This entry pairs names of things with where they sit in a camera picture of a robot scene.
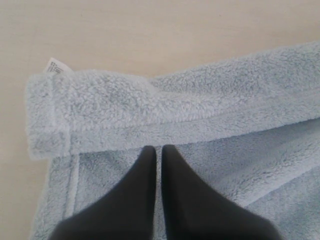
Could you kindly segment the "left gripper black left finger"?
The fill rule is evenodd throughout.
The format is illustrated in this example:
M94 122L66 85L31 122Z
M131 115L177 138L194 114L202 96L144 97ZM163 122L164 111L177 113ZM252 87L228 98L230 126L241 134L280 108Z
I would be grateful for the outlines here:
M156 150L145 146L134 165L112 190L59 223L51 239L151 240L156 180Z

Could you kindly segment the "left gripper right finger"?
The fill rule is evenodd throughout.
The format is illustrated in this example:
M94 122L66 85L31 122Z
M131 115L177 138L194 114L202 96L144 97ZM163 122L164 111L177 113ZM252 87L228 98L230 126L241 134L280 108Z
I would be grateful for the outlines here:
M206 184L173 145L162 148L161 192L169 240L273 240L275 228Z

